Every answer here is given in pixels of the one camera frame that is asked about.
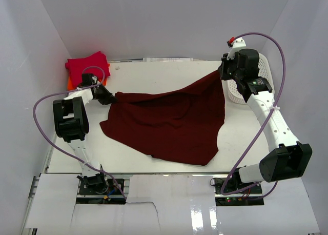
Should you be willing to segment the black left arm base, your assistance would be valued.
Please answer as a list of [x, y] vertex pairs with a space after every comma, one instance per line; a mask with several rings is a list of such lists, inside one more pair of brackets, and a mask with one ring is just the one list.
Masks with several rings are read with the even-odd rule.
[[124, 205], [126, 203], [119, 188], [125, 195], [128, 194], [129, 181], [127, 179], [116, 179], [115, 183], [112, 178], [99, 174], [90, 178], [81, 176], [77, 178], [79, 187], [76, 204]]

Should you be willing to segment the dark red t-shirt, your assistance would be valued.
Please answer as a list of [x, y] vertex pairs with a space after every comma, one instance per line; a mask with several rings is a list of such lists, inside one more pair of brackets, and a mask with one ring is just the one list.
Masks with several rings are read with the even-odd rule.
[[115, 96], [100, 122], [107, 137], [153, 158], [190, 165], [205, 166], [218, 152], [225, 98], [217, 71], [180, 90]]

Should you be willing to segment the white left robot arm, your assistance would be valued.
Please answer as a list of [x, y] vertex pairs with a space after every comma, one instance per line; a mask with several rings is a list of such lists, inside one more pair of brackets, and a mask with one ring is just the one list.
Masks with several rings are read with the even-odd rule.
[[89, 133], [89, 121], [85, 106], [91, 100], [97, 100], [101, 105], [109, 105], [117, 102], [117, 98], [106, 87], [100, 84], [97, 76], [84, 73], [79, 88], [95, 87], [72, 92], [65, 99], [53, 102], [54, 126], [58, 137], [62, 138], [73, 150], [75, 156], [82, 159], [80, 162], [81, 176], [78, 179], [87, 188], [98, 193], [105, 192], [107, 182], [101, 170], [101, 164], [93, 159], [87, 151], [86, 135]]

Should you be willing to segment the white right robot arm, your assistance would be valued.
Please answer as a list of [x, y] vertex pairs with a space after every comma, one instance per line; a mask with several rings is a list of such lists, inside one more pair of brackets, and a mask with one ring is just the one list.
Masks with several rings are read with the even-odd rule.
[[256, 115], [269, 148], [268, 155], [259, 163], [237, 166], [227, 185], [236, 191], [263, 181], [270, 183], [302, 177], [312, 156], [312, 148], [298, 140], [279, 108], [274, 106], [273, 89], [266, 78], [259, 76], [258, 51], [247, 48], [231, 50], [221, 60], [220, 77], [236, 83], [238, 92]]

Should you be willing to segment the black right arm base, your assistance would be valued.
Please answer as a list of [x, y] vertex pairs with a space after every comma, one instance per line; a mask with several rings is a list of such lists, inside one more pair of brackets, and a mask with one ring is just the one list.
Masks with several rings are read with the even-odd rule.
[[225, 178], [212, 178], [210, 185], [215, 188], [215, 202], [217, 207], [232, 207], [232, 206], [263, 206], [264, 200], [262, 196], [261, 185], [258, 184], [252, 188], [240, 191], [240, 189], [249, 185], [237, 184], [236, 181], [229, 181], [224, 189], [224, 192], [238, 191], [232, 195], [222, 195], [221, 187]]

